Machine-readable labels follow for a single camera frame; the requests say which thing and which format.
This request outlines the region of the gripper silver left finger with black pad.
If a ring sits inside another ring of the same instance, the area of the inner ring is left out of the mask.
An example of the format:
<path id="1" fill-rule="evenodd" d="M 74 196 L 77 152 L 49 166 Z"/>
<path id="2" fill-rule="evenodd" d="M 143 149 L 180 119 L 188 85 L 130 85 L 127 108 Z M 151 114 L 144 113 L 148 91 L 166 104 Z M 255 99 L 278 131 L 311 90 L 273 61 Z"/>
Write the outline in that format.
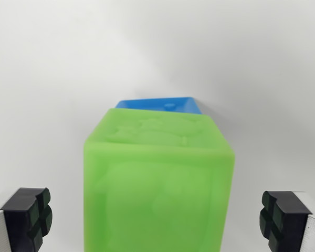
<path id="1" fill-rule="evenodd" d="M 0 193 L 0 251 L 39 251 L 50 232 L 48 188 L 12 187 Z"/>

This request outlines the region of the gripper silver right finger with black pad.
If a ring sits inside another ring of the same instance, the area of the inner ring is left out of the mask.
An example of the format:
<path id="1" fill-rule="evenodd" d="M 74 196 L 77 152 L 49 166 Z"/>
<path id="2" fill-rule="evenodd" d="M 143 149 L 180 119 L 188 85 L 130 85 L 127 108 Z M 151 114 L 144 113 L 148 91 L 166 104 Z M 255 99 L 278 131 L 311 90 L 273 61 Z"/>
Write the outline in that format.
<path id="1" fill-rule="evenodd" d="M 315 251 L 315 201 L 302 191 L 264 191 L 262 236 L 275 252 Z"/>

